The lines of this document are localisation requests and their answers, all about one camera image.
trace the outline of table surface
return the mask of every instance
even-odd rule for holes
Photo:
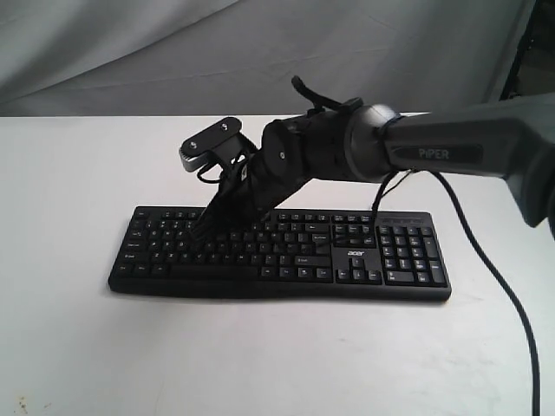
[[[219,117],[0,119],[0,414],[521,415],[530,359],[512,304],[447,194],[416,174],[383,210],[429,211],[444,304],[119,296],[106,281],[136,205],[205,205],[178,147]],[[242,117],[259,143],[266,116]],[[555,414],[555,243],[498,179],[448,175],[525,305]],[[377,185],[312,181],[283,207],[368,209]]]

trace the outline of keyboard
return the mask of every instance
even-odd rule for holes
[[[199,207],[139,206],[108,278],[114,292],[203,298],[445,301],[451,286],[425,212],[280,210],[189,244]]]

